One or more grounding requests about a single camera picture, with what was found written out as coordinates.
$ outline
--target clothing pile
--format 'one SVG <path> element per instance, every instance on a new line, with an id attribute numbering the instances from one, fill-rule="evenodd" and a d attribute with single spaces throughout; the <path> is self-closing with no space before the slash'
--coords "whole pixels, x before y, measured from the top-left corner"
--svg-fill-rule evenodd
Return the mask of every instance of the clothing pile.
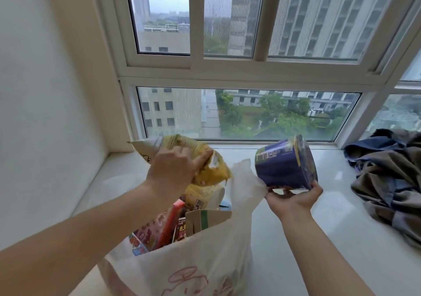
<path id="1" fill-rule="evenodd" d="M 344 155 L 359 172 L 351 189 L 367 212 L 421 248 L 421 133 L 377 129 L 345 146 Z"/>

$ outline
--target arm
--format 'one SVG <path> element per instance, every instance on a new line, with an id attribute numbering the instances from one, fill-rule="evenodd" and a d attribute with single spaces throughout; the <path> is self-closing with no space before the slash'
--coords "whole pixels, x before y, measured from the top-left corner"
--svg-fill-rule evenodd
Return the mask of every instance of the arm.
<path id="1" fill-rule="evenodd" d="M 375 296 L 314 221 L 310 208 L 323 189 L 297 195 L 268 193 L 266 200 L 282 222 L 309 296 Z"/>
<path id="2" fill-rule="evenodd" d="M 68 295 L 125 237 L 168 209 L 211 154 L 191 160 L 186 148 L 160 151 L 139 187 L 1 251 L 2 295 Z"/>

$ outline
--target blue noodle cup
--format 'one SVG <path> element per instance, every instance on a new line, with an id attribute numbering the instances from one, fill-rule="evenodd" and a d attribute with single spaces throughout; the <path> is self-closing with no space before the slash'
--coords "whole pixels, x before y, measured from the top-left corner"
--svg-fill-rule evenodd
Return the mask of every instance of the blue noodle cup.
<path id="1" fill-rule="evenodd" d="M 254 164 L 268 187 L 311 189 L 311 182 L 318 180 L 313 155 L 299 134 L 257 150 Z"/>

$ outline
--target forearm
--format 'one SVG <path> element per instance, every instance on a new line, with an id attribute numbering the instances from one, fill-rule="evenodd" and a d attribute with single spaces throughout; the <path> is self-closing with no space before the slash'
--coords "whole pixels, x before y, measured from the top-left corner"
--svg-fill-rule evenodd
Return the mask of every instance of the forearm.
<path id="1" fill-rule="evenodd" d="M 166 208 L 142 184 L 1 251 L 2 295 L 68 295 L 110 250 Z"/>
<path id="2" fill-rule="evenodd" d="M 286 215 L 282 226 L 309 296 L 374 296 L 309 211 Z"/>

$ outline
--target hand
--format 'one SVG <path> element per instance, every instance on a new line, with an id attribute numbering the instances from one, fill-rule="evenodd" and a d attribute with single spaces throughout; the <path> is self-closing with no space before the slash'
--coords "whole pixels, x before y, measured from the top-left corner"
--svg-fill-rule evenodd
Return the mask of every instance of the hand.
<path id="1" fill-rule="evenodd" d="M 292 193 L 289 189 L 284 190 L 284 194 L 277 194 L 273 191 L 266 195 L 266 201 L 273 213 L 281 220 L 287 216 L 311 217 L 310 209 L 323 193 L 317 181 L 312 182 L 312 189 L 299 194 Z"/>
<path id="2" fill-rule="evenodd" d="M 148 171 L 146 183 L 163 203 L 170 205 L 184 193 L 212 153 L 213 149 L 208 149 L 192 160 L 189 148 L 175 146 L 172 150 L 161 149 Z"/>

